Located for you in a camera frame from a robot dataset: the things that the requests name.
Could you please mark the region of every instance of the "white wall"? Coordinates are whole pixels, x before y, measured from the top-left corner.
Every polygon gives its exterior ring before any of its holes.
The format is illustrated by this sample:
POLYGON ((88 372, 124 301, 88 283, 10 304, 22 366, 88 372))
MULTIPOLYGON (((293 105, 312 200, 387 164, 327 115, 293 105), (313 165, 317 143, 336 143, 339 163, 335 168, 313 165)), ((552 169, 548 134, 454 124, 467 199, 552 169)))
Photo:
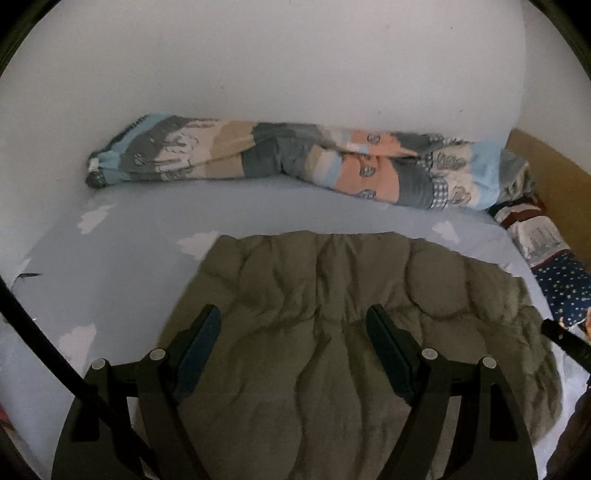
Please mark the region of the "white wall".
POLYGON ((517 128, 591 173, 591 82, 550 20, 522 3, 527 69, 517 128))
POLYGON ((62 0, 0 78, 0 273, 144 113, 504 141, 524 75, 517 0, 62 0))

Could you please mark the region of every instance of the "patterned fabric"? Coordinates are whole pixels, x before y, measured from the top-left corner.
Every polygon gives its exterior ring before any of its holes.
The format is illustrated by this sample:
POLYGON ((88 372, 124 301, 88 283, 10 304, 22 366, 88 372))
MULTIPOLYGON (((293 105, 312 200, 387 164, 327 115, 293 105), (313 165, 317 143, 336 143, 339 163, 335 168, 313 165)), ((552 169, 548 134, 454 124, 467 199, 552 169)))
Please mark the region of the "patterned fabric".
POLYGON ((482 210, 534 187, 528 163, 490 142, 147 115, 88 161, 86 183, 288 174, 338 192, 416 208, 482 210))
POLYGON ((507 230, 530 266, 554 320, 570 328, 583 323, 591 307, 591 275, 544 211, 542 203, 523 198, 489 213, 507 230))

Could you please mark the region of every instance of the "navy blue polka dot fabric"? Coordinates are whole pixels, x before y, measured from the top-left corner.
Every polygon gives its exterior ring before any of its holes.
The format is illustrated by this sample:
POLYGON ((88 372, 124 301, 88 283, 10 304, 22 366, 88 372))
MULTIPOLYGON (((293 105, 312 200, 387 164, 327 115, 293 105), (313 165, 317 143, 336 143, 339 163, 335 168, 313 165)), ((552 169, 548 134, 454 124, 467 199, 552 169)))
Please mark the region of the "navy blue polka dot fabric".
POLYGON ((532 269, 555 320, 572 327, 585 320, 591 307, 591 275, 572 252, 532 269))

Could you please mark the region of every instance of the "patchwork blanket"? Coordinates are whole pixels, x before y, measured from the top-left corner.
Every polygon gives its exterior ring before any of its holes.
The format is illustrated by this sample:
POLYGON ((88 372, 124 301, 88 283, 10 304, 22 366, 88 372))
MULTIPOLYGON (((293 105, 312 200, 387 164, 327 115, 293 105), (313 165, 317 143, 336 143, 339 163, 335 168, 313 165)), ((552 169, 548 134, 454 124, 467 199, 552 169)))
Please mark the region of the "patchwork blanket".
MULTIPOLYGON (((221 236, 188 285, 160 345, 207 304, 222 331, 179 408, 212 478, 377 478, 410 408, 365 332, 381 303, 423 347, 494 357, 533 441, 561 411, 561 384, 522 279, 396 233, 221 236)), ((458 403, 451 403, 457 418, 458 403)), ((454 435, 444 426, 439 478, 454 435)))
POLYGON ((87 184, 288 174, 349 195, 421 209, 477 210, 534 188, 528 163, 491 142, 147 115, 88 162, 87 184))

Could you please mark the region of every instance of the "bed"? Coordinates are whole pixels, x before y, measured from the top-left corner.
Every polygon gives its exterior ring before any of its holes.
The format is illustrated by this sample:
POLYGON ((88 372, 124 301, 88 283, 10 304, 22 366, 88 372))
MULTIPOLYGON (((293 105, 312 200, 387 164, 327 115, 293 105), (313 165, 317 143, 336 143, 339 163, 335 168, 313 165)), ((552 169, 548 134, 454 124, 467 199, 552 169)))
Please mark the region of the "bed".
MULTIPOLYGON (((318 189, 287 177, 127 184, 72 208, 30 252, 13 289, 80 373, 93 359, 128 362, 155 346, 170 312, 216 238, 394 231, 425 238, 523 277, 542 317, 547 303, 509 236, 484 212, 420 211, 318 189)), ((72 396, 6 326, 2 404, 48 476, 72 396)), ((555 349, 560 420, 535 446, 540 477, 586 376, 555 349)))

